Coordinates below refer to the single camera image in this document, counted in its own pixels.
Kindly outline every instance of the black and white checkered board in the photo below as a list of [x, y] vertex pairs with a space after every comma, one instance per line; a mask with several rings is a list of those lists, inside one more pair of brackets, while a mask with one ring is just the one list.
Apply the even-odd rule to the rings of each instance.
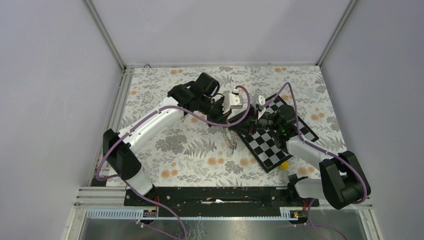
[[[281, 97], [277, 97], [274, 102], [266, 108], [266, 111], [272, 114], [283, 104], [287, 103]], [[315, 142], [319, 139], [319, 137], [300, 117], [299, 127], [300, 132], [310, 141]], [[267, 173], [292, 157], [292, 155], [287, 153], [286, 148], [278, 149], [276, 147], [273, 140], [274, 135], [275, 131], [263, 129], [258, 129], [254, 135], [244, 136], [242, 134], [238, 134]]]

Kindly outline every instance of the table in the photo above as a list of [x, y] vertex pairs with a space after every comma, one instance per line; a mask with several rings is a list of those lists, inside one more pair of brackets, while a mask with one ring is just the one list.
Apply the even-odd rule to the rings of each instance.
[[[220, 82], [221, 93], [242, 85], [251, 95], [269, 97], [289, 81], [299, 116], [320, 137], [317, 143], [334, 152], [346, 150], [318, 66], [136, 68], [121, 127], [144, 116], [166, 97], [173, 86], [195, 81], [202, 72]], [[280, 96], [293, 105], [288, 88]], [[233, 152], [234, 141], [237, 149]], [[292, 174], [320, 178], [316, 168], [296, 157], [288, 160], [288, 169], [277, 167], [266, 173], [238, 136], [232, 140], [224, 128], [209, 128], [191, 115], [186, 115], [149, 139], [136, 156], [157, 187], [285, 186], [288, 176]], [[115, 174], [113, 169], [109, 171], [109, 175], [112, 174]], [[125, 184], [116, 177], [109, 179], [106, 186], [123, 187]]]

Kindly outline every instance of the robotic arm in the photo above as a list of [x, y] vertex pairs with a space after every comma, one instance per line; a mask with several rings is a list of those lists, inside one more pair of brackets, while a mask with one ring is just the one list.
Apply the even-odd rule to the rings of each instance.
[[[167, 109], [159, 112], [166, 106], [179, 106], [191, 112], [199, 111], [207, 116], [207, 120], [214, 123], [234, 123], [240, 120], [243, 113], [230, 119], [232, 109], [243, 107], [242, 97], [238, 90], [222, 95], [215, 100], [213, 97], [220, 94], [219, 82], [207, 73], [202, 73], [196, 81], [174, 86], [168, 96], [148, 114], [156, 115], [146, 120], [133, 132], [130, 130], [145, 117], [139, 119], [119, 132], [107, 130], [103, 135], [103, 154], [106, 153], [122, 136], [129, 134], [111, 152], [107, 159], [111, 167], [140, 194], [149, 192], [153, 185], [142, 170], [142, 165], [136, 158], [144, 143], [155, 136], [163, 128], [175, 122], [186, 113], [180, 109]], [[326, 155], [322, 151], [304, 143], [298, 136], [295, 123], [296, 115], [292, 106], [282, 105], [277, 112], [270, 114], [262, 106], [265, 104], [263, 96], [254, 96], [248, 115], [230, 130], [247, 135], [255, 134], [257, 129], [275, 131], [273, 136], [275, 145], [289, 154], [299, 157], [310, 163], [321, 172], [321, 179], [291, 177], [288, 187], [297, 198], [326, 199], [334, 208], [341, 209], [361, 199], [364, 190], [357, 177], [338, 160]], [[340, 153], [339, 156], [347, 161], [366, 183], [368, 195], [370, 186], [358, 163], [355, 155], [350, 151]]]

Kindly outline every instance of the yellow object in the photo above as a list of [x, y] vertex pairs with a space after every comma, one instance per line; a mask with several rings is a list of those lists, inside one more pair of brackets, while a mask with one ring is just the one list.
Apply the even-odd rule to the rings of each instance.
[[288, 162], [283, 162], [283, 163], [281, 163], [281, 165], [279, 166], [282, 170], [286, 170], [286, 169], [288, 169], [289, 168], [289, 163]]

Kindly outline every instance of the white wall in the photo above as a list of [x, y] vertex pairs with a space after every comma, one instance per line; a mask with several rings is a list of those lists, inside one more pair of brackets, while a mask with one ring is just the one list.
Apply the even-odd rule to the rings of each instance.
[[359, 1], [322, 74], [385, 240], [422, 239], [424, 2]]
[[119, 75], [81, 0], [0, 1], [0, 239], [61, 237]]
[[349, 0], [93, 0], [127, 65], [315, 63]]

